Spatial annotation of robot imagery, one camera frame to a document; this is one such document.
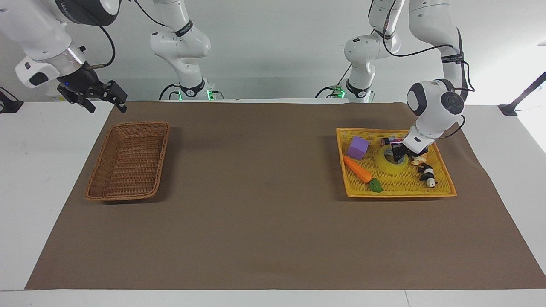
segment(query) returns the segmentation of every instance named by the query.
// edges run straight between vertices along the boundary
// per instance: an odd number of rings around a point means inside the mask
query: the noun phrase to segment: small figurine
[[[413,161],[411,162],[412,165],[418,166],[420,164],[426,163],[426,160],[429,158],[429,154],[425,153],[424,155],[421,155],[419,157],[413,157]]]
[[[429,188],[435,188],[436,187],[436,180],[434,178],[434,169],[432,166],[423,163],[418,168],[419,172],[422,174],[420,181],[426,181],[426,186]]]

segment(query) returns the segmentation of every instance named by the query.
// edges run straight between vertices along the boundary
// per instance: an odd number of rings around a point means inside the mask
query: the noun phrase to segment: purple cube
[[[347,150],[347,156],[356,160],[362,160],[366,154],[366,151],[368,150],[369,145],[370,142],[367,140],[361,137],[354,137],[349,149]]]

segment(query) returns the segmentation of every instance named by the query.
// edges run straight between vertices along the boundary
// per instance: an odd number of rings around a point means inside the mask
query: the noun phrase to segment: black clamp
[[[113,80],[104,84],[98,82],[97,84],[87,88],[82,92],[72,92],[68,90],[64,84],[59,84],[57,87],[59,93],[69,103],[77,103],[84,107],[89,113],[95,112],[95,106],[89,101],[89,98],[100,99],[102,101],[110,102],[114,104],[121,113],[127,112],[127,106],[125,101],[127,100],[127,94],[125,91]]]
[[[381,38],[384,38],[385,40],[389,40],[389,39],[392,39],[394,37],[394,32],[393,31],[390,35],[384,35],[383,32],[381,31],[378,31],[376,29],[373,29],[377,34],[379,34],[379,36],[381,36]]]
[[[408,157],[413,158],[413,157],[420,157],[426,154],[427,152],[429,152],[428,147],[423,149],[420,153],[415,153],[411,151],[408,147],[406,147],[406,145],[404,145],[403,143],[399,143],[399,142],[391,143],[390,141],[389,143],[390,143],[390,147],[393,149],[393,157],[395,161],[401,161],[405,155],[408,155]]]
[[[457,65],[459,65],[462,61],[464,61],[464,59],[465,59],[465,54],[463,52],[456,55],[443,56],[442,64],[455,62]]]
[[[370,89],[369,87],[364,90],[361,90],[360,88],[356,88],[351,85],[348,79],[347,79],[347,82],[345,82],[345,85],[347,86],[347,89],[349,90],[349,92],[353,93],[358,98],[364,98],[366,94],[368,94],[368,91]]]
[[[184,36],[184,34],[188,33],[189,30],[191,30],[193,28],[193,21],[189,21],[185,26],[183,26],[180,30],[174,32],[174,34],[176,34],[176,36],[178,37],[182,37]]]
[[[205,79],[202,79],[201,80],[201,83],[198,85],[198,86],[194,86],[194,87],[183,87],[182,85],[180,85],[180,89],[182,90],[182,92],[184,92],[186,94],[186,96],[188,97],[195,97],[197,96],[197,93],[199,93],[200,91],[202,91],[203,89],[205,88]]]

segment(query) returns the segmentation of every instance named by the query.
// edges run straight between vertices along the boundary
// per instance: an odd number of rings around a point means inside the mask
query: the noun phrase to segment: yellow plastic tray
[[[408,130],[378,130],[361,128],[338,128],[337,145],[339,148],[343,182],[348,197],[355,198],[429,198],[429,197],[454,197],[457,195],[455,186],[446,165],[440,155],[436,144],[429,146],[429,157],[427,164],[432,166],[438,184],[436,188],[428,188],[423,181],[419,181],[420,174],[417,167],[409,164],[399,175],[388,175],[379,169],[375,164],[375,157],[381,148],[381,139],[388,137],[403,138]],[[370,142],[368,151],[358,165],[368,170],[374,178],[379,179],[384,192],[374,193],[368,184],[360,180],[353,171],[348,169],[343,162],[343,155],[347,152],[354,137],[361,137]]]

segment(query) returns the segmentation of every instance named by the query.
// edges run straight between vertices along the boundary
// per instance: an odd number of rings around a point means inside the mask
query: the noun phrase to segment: brown wicker basket
[[[89,200],[153,197],[169,139],[166,122],[130,122],[108,130],[85,191]]]

